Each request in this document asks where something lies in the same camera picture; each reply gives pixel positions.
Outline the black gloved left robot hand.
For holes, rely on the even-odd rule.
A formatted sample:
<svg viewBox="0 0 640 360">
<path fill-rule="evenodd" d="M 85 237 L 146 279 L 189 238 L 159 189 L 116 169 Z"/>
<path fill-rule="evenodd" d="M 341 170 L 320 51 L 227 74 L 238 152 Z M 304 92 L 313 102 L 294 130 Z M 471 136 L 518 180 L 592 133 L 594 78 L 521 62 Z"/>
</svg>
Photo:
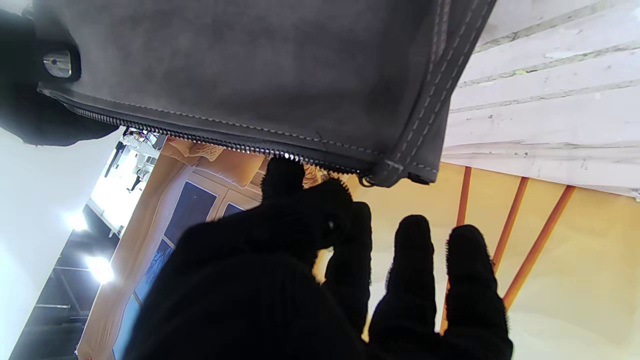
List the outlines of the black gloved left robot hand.
<svg viewBox="0 0 640 360">
<path fill-rule="evenodd" d="M 386 292 L 368 317 L 371 210 L 330 178 L 272 158 L 259 206 L 188 228 L 137 316 L 126 360 L 509 360 L 505 302 L 478 228 L 446 242 L 448 327 L 435 330 L 434 244 L 398 224 Z"/>
</svg>

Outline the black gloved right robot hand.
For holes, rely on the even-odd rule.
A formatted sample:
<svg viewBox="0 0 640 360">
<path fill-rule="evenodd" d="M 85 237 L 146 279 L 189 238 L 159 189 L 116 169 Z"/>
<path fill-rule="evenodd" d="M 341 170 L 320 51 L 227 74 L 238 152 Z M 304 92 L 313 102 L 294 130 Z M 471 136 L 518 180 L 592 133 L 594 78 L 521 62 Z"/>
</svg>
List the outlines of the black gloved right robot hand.
<svg viewBox="0 0 640 360">
<path fill-rule="evenodd" d="M 92 120 L 39 92 L 39 84 L 71 84 L 82 74 L 78 48 L 38 38 L 34 21 L 1 11 L 1 96 L 3 130 L 33 146 L 69 147 L 106 137 L 118 126 Z"/>
</svg>

